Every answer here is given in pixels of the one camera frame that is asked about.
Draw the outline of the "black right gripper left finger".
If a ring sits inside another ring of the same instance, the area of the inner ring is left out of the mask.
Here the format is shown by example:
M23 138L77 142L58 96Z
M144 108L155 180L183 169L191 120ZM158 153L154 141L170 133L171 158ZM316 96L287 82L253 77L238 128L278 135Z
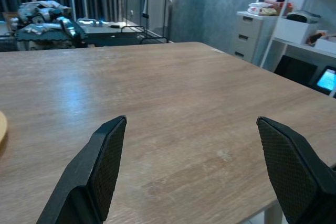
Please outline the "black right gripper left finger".
M127 118L102 124L69 162L36 224L103 224L120 169Z

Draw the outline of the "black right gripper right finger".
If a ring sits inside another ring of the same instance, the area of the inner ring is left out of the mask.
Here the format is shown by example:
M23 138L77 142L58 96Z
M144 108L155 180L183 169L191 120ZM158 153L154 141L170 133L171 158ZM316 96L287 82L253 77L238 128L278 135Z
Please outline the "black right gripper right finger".
M267 173L288 224L336 224L336 171L304 136L260 116Z

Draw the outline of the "light wooden table leg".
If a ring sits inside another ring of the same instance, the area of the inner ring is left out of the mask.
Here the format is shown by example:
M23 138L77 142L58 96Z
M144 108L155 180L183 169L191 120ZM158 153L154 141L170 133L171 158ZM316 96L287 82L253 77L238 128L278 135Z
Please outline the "light wooden table leg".
M264 211L264 224L282 224L282 209L278 202Z

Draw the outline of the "round yellow plate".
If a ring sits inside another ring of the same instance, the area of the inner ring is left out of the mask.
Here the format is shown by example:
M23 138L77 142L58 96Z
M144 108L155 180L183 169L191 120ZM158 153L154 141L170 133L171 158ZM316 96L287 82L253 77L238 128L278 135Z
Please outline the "round yellow plate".
M2 111L0 111L0 157L2 156L5 149L7 134L8 134L7 117Z

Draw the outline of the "tablet with lit screen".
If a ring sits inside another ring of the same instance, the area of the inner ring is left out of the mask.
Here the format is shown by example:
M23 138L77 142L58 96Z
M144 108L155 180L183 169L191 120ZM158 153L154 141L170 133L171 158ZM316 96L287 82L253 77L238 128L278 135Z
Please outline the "tablet with lit screen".
M336 68L326 66L314 82L313 88L329 95L336 88Z

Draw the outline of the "white shelf unit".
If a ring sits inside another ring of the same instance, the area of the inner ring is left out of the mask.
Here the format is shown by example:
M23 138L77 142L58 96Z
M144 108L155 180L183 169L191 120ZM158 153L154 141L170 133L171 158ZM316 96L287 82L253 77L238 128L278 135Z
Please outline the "white shelf unit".
M305 10L320 15L319 28L305 44L275 38L278 21L286 19L282 8L259 66L314 89L326 66L336 68L336 0L284 0L284 4L291 4L293 12Z

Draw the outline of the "white storage box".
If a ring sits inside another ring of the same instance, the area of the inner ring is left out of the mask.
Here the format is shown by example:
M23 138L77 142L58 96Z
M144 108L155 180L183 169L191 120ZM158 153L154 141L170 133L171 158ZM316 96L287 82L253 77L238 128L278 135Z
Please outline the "white storage box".
M305 44L309 36L315 34L319 23L309 24L280 18L274 37L295 44Z

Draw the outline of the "white drawer cabinet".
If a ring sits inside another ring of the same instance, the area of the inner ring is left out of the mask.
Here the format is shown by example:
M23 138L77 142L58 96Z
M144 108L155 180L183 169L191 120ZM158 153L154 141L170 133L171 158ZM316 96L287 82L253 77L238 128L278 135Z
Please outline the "white drawer cabinet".
M237 12L232 55L251 64L260 65L277 19L277 16Z

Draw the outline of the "grey printer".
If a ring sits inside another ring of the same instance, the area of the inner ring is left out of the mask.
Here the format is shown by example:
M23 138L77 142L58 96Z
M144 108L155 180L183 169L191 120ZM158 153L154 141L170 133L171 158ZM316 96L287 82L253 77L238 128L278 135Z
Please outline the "grey printer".
M305 10L297 10L297 11L288 13L286 16L286 19L296 21L296 22L301 22L301 23L315 24L320 21L321 16L317 14L313 14L311 12L307 12Z

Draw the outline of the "pile of clothes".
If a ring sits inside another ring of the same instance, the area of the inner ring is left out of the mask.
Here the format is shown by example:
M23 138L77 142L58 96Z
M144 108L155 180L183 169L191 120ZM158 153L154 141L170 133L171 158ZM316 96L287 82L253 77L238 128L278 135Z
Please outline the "pile of clothes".
M13 32L41 35L50 30L73 30L72 9L56 1L37 1L22 3L17 15L10 19Z

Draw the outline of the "white red food package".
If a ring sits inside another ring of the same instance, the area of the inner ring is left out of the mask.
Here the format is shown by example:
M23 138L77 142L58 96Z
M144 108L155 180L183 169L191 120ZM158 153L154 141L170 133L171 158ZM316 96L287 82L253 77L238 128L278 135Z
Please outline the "white red food package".
M247 11L257 16L278 16L278 6L274 1L250 3Z

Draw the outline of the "black metal clothes rack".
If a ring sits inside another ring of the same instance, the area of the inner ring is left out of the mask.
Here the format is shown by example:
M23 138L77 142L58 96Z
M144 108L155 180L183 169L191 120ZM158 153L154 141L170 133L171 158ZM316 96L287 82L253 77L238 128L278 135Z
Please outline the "black metal clothes rack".
M122 32L140 44L168 43L172 0L125 0Z

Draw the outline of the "low black metal frame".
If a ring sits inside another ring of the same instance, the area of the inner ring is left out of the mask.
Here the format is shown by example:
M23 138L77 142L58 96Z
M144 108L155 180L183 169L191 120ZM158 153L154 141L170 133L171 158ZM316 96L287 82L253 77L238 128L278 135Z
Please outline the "low black metal frame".
M143 26L123 26L120 28L122 45L167 44L166 37L149 32Z

